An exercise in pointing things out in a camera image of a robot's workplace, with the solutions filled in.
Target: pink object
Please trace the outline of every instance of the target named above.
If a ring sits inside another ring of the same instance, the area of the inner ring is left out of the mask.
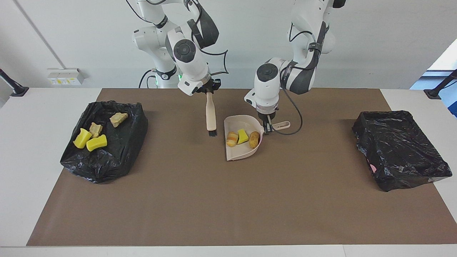
[[[373,164],[370,164],[370,168],[371,168],[373,173],[376,173],[377,169],[376,169],[375,166],[373,166]]]

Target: dustpan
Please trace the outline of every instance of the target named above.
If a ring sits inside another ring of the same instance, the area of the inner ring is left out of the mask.
[[[286,129],[290,127],[290,122],[285,121],[277,123],[274,124],[273,127],[275,130]],[[235,147],[229,147],[225,145],[227,161],[236,161],[247,158],[253,155],[262,144],[263,134],[265,133],[265,130],[256,118],[249,115],[230,116],[224,120],[225,140],[227,140],[227,135],[230,131],[237,132],[240,129],[244,129],[248,135],[254,131],[259,132],[259,144],[255,149],[250,148],[249,143],[239,144]]]

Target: black plastic bag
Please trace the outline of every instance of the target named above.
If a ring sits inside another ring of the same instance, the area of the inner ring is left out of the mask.
[[[451,177],[449,165],[407,111],[362,112],[352,131],[384,191]]]
[[[115,128],[110,117],[117,112],[128,113],[128,118]],[[92,122],[103,126],[101,134],[106,135],[108,146],[92,152],[86,148],[76,148],[73,141],[79,135],[80,128],[89,130]],[[74,128],[60,163],[74,175],[93,183],[125,176],[141,150],[147,130],[148,120],[141,103],[90,103]]]

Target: black cable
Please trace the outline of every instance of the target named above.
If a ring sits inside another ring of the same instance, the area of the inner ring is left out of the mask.
[[[316,64],[315,64],[313,67],[311,67],[311,68],[302,68],[302,67],[292,66],[292,69],[298,69],[298,70],[313,70],[313,69],[315,69],[315,68],[317,67],[317,64],[318,64],[318,62],[316,62]]]
[[[447,85],[447,86],[443,87],[443,89],[448,88],[448,87],[454,85],[456,82],[457,82],[457,81],[454,81],[454,83],[452,83],[452,84],[450,84],[450,85]]]
[[[196,3],[194,0],[192,0],[192,2],[193,2],[193,3],[197,6],[197,8],[198,8],[198,18],[197,18],[197,21],[195,22],[195,25],[198,25],[198,23],[200,22],[200,19],[201,19],[201,17],[202,17],[202,9],[201,9],[201,7],[199,7],[199,5],[197,5],[197,3]],[[192,41],[195,43],[195,41],[194,41],[194,32],[193,32],[193,31],[191,31],[191,39],[192,39]]]
[[[293,28],[293,23],[290,24],[289,42],[294,41],[294,40],[295,40],[298,36],[300,36],[301,34],[307,33],[307,34],[310,34],[311,36],[313,35],[313,33],[311,33],[310,31],[307,31],[307,30],[306,30],[306,31],[301,31],[301,32],[299,32],[299,33],[298,33],[297,35],[295,35],[292,39],[290,39],[290,36],[291,36],[291,34],[292,34],[292,28]]]
[[[143,74],[143,76],[142,76],[141,79],[140,79],[140,83],[138,84],[138,88],[141,88],[141,83],[143,82],[144,77],[146,77],[146,75],[147,75],[149,72],[151,72],[151,71],[152,71],[152,70],[148,70],[148,71],[146,71],[146,72]]]
[[[135,11],[135,9],[132,7],[132,5],[128,2],[128,0],[125,0],[128,4],[128,6],[130,6],[130,9],[132,9],[132,11],[135,13],[135,15],[140,18],[142,21],[145,21],[147,23],[152,23],[151,21],[148,21],[148,20],[145,20],[143,19],[140,15],[138,15],[138,13]]]
[[[296,109],[297,112],[298,112],[298,115],[300,116],[300,127],[299,127],[295,132],[292,132],[292,133],[282,133],[282,132],[279,132],[279,131],[277,131],[277,130],[273,127],[273,125],[271,125],[271,129],[272,129],[274,132],[276,132],[276,133],[278,133],[278,134],[280,134],[280,135],[290,136],[290,135],[293,135],[293,134],[298,133],[298,132],[302,129],[302,127],[303,127],[303,116],[302,116],[302,113],[300,112],[300,109],[299,109],[299,108],[297,107],[297,105],[295,104],[295,102],[292,100],[292,98],[289,96],[289,94],[287,94],[286,85],[283,85],[283,84],[282,84],[282,79],[281,79],[281,78],[282,78],[282,73],[283,73],[286,69],[287,69],[287,67],[284,68],[284,69],[282,69],[281,72],[279,73],[279,76],[280,76],[280,78],[279,78],[279,79],[280,79],[280,84],[281,84],[282,90],[284,90],[284,94],[286,94],[287,98],[289,98],[289,101],[290,101],[290,102],[292,103],[292,105],[295,107],[295,109]]]
[[[200,5],[200,2],[198,2],[198,0],[197,0],[197,2],[195,2],[195,0],[191,0],[191,1],[195,4],[195,6],[198,9],[198,18],[197,18],[197,21],[195,22],[195,24],[198,24],[200,21],[200,18],[202,17],[202,6]],[[187,3],[186,8],[187,8],[187,10],[190,11],[189,3],[190,3],[190,1]]]
[[[154,75],[151,75],[151,76],[149,76],[149,77],[146,78],[146,87],[147,87],[147,88],[149,88],[149,79],[150,79],[150,78],[155,78],[155,76],[154,76]]]
[[[167,1],[167,0],[162,0],[162,1],[158,2],[158,3],[153,3],[153,2],[151,2],[151,1],[149,1],[149,0],[146,0],[146,2],[148,2],[148,3],[152,4],[152,5],[160,5],[160,4],[162,4],[163,2],[165,2],[165,1]]]
[[[229,50],[227,49],[225,52],[223,53],[220,53],[220,54],[212,54],[212,53],[208,53],[208,52],[205,52],[203,50],[200,50],[202,53],[204,54],[207,54],[207,55],[212,55],[212,56],[219,56],[219,55],[224,55],[224,70],[225,71],[219,71],[219,72],[215,72],[215,73],[211,73],[211,76],[214,76],[214,75],[219,75],[219,74],[229,74],[229,71],[227,70],[227,66],[226,66],[226,58],[227,58],[227,53],[229,52]]]

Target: black bristles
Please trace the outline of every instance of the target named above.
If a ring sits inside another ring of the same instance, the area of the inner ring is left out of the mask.
[[[215,137],[218,135],[218,131],[217,130],[213,130],[213,131],[208,131],[208,134],[210,137]]]

